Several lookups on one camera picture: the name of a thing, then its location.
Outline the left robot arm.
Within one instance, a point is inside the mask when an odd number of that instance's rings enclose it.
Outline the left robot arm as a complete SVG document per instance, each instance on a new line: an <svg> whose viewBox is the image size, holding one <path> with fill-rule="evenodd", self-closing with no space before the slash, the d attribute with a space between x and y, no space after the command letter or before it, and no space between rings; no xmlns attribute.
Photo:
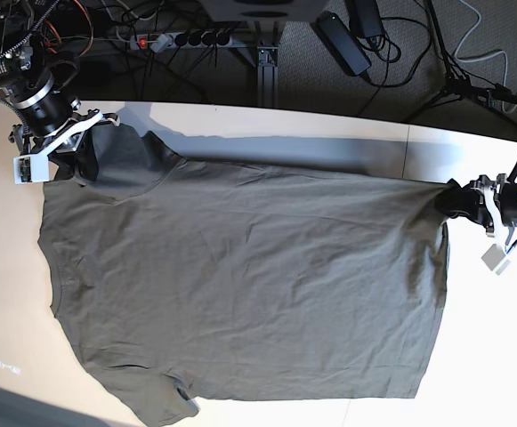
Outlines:
<svg viewBox="0 0 517 427"><path fill-rule="evenodd" d="M517 246L511 240L517 229L517 162L510 175L501 173L495 180L483 174L464 186L449 181L434 207L450 219L464 217L480 225L496 248L509 254Z"/></svg>

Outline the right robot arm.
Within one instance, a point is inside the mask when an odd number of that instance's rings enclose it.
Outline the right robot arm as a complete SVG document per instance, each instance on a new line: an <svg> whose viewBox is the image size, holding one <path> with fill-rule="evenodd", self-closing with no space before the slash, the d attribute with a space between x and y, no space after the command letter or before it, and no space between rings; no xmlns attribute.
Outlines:
<svg viewBox="0 0 517 427"><path fill-rule="evenodd" d="M78 97L66 94L80 56L59 51L46 36L58 10L56 1L0 1L0 103L20 120L8 137L19 151L13 160L18 184L49 181L51 165L64 179L95 181L93 128L119 124L113 113L80 113Z"/></svg>

